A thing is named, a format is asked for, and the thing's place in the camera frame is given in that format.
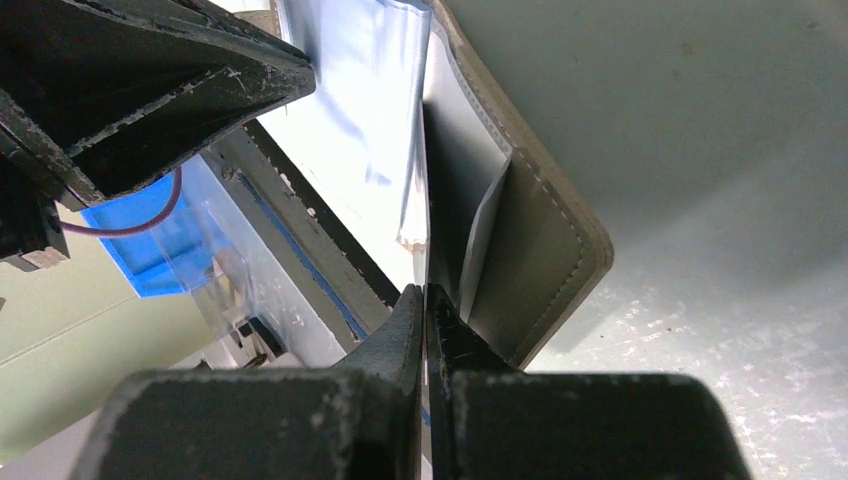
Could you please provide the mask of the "silver metal card holder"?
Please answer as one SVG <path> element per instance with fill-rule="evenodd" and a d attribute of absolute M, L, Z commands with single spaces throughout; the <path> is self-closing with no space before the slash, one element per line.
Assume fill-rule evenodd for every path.
<path fill-rule="evenodd" d="M 317 91 L 183 168 L 175 211 L 103 247 L 141 297 L 194 298 L 219 368 L 327 366 L 439 284 L 524 367 L 612 262 L 609 237 L 443 1 L 276 1 L 239 17 Z"/>

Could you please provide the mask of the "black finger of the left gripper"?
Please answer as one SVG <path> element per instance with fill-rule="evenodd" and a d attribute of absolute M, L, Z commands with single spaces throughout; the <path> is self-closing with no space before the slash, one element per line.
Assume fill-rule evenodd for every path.
<path fill-rule="evenodd" d="M 210 1 L 1 5 L 1 169 L 72 210 L 315 87 L 306 54 Z"/>

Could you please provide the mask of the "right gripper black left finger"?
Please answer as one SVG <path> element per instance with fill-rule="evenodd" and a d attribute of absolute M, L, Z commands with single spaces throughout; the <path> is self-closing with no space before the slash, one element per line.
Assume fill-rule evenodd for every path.
<path fill-rule="evenodd" d="M 325 368 L 139 372 L 103 405 L 75 479 L 416 479 L 423 293 Z"/>

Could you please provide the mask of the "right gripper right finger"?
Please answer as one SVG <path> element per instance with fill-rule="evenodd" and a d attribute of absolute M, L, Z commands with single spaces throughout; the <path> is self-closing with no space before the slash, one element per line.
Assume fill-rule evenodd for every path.
<path fill-rule="evenodd" d="M 746 479 L 724 411 L 667 373 L 530 374 L 426 288 L 437 479 Z"/>

